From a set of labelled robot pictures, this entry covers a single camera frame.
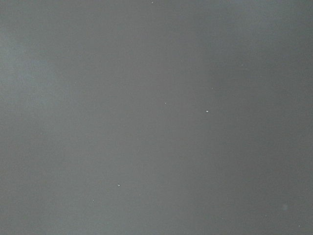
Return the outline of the grey laptop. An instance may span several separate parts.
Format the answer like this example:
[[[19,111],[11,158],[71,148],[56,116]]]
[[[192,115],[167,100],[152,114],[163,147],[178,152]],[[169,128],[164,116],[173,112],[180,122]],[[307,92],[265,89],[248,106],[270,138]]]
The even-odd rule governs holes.
[[[3,235],[310,235],[310,0],[3,0]]]

